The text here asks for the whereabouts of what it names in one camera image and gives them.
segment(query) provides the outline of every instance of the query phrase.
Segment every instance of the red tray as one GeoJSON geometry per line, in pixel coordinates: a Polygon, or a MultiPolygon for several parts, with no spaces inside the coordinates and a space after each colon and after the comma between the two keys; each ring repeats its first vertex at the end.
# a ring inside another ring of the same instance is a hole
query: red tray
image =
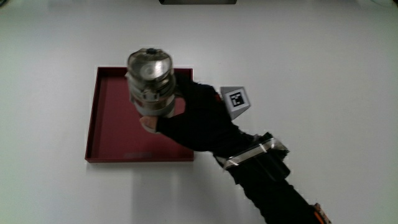
{"type": "MultiPolygon", "coordinates": [[[[192,78],[191,68],[174,70],[192,78]]],[[[192,150],[142,128],[129,101],[126,73],[127,68],[98,68],[85,159],[90,163],[193,161],[192,150]]],[[[177,98],[175,114],[183,113],[184,107],[184,100],[177,98]]]]}

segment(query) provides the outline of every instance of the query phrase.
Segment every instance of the black glove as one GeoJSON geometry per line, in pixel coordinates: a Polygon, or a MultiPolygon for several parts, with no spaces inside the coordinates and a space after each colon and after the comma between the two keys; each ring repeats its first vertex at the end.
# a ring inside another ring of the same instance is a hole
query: black glove
{"type": "Polygon", "coordinates": [[[185,111],[171,118],[159,117],[156,131],[194,151],[210,151],[221,157],[247,149],[252,136],[231,122],[215,89],[195,83],[185,75],[176,73],[175,77],[177,90],[185,100],[185,111]]]}

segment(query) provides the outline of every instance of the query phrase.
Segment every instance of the white surface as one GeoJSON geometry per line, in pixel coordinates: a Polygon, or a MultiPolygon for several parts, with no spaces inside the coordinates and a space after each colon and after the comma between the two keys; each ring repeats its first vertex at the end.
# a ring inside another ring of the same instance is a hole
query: white surface
{"type": "Polygon", "coordinates": [[[85,162],[96,67],[125,66],[142,47],[166,50],[196,81],[245,86],[252,106],[235,123],[288,146],[290,183],[333,223],[396,223],[398,11],[360,2],[10,0],[0,223],[264,223],[209,154],[85,162]]]}

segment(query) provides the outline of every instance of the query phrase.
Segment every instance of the orange strap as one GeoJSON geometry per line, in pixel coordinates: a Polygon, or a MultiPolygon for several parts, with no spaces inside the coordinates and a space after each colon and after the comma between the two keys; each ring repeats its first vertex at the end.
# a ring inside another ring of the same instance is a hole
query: orange strap
{"type": "Polygon", "coordinates": [[[318,219],[320,224],[325,224],[323,222],[323,218],[318,214],[318,212],[314,212],[315,217],[318,219]]]}

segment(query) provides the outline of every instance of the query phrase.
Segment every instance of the finger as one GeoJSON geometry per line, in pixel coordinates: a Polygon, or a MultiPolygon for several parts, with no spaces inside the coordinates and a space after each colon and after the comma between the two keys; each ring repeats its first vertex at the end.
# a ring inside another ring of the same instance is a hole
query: finger
{"type": "Polygon", "coordinates": [[[151,129],[155,129],[157,125],[157,116],[143,116],[140,118],[139,122],[151,129]]]}

